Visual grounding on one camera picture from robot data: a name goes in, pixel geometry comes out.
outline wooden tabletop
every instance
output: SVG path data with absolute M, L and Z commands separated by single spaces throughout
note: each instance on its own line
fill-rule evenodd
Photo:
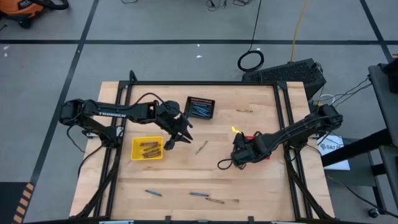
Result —
M 103 82 L 98 101 L 114 103 L 117 86 L 117 82 Z M 309 114 L 303 84 L 288 83 L 288 87 L 294 120 L 298 121 Z M 163 136 L 166 141 L 170 136 L 155 124 L 140 125 L 128 121 L 112 219 L 164 220 L 165 216 L 171 215 L 173 220 L 245 221 L 248 216 L 254 216 L 256 221 L 294 220 L 282 146 L 272 153 L 270 160 L 249 163 L 244 170 L 234 166 L 228 170 L 217 168 L 217 162 L 227 159 L 231 154 L 235 137 L 232 126 L 246 135 L 256 131 L 274 133 L 279 130 L 271 86 L 135 85 L 130 104 L 147 92 L 156 93 L 164 100 L 177 101 L 181 110 L 185 107 L 187 96 L 215 100 L 214 117 L 211 120 L 189 118 L 193 124 L 193 128 L 188 129 L 194 139 L 192 143 L 176 142 L 174 149 L 165 151 L 163 159 L 158 161 L 132 161 L 132 139 Z M 280 97 L 287 125 L 282 92 Z M 147 96 L 142 102 L 154 99 Z M 237 109 L 250 109 L 253 112 L 237 112 Z M 111 118 L 95 119 L 104 125 L 111 123 Z M 196 155 L 196 150 L 205 141 L 208 144 Z M 100 144 L 99 139 L 89 139 L 86 155 Z M 317 147 L 314 140 L 309 140 L 309 145 Z M 84 164 L 70 215 L 77 214 L 97 190 L 104 152 L 100 150 Z M 333 216 L 320 155 L 309 147 L 303 149 L 301 155 L 309 191 L 324 210 Z M 163 197 L 148 194 L 145 189 L 158 192 Z M 191 191 L 209 194 L 212 198 L 225 201 L 225 204 L 189 195 Z M 302 195 L 298 188 L 297 191 L 301 216 L 305 217 Z M 102 213 L 107 198 L 106 192 Z

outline yellow tray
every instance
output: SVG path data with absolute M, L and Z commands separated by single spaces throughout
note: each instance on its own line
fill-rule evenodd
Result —
M 144 149 L 149 146 L 140 146 L 141 143 L 144 142 L 157 142 L 160 147 L 160 155 L 154 156 L 151 158 L 144 158 L 142 155 L 144 153 Z M 131 160 L 154 160 L 163 158 L 163 137 L 142 137 L 142 138 L 133 138 L 131 144 Z

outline orange object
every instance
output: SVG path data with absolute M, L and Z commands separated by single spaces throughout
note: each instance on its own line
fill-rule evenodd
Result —
M 55 4 L 51 0 L 0 0 L 0 17 L 17 21 L 18 24 L 28 29 L 31 19 L 40 15 L 45 8 L 65 10 L 69 8 L 68 0 L 61 0 L 62 4 Z

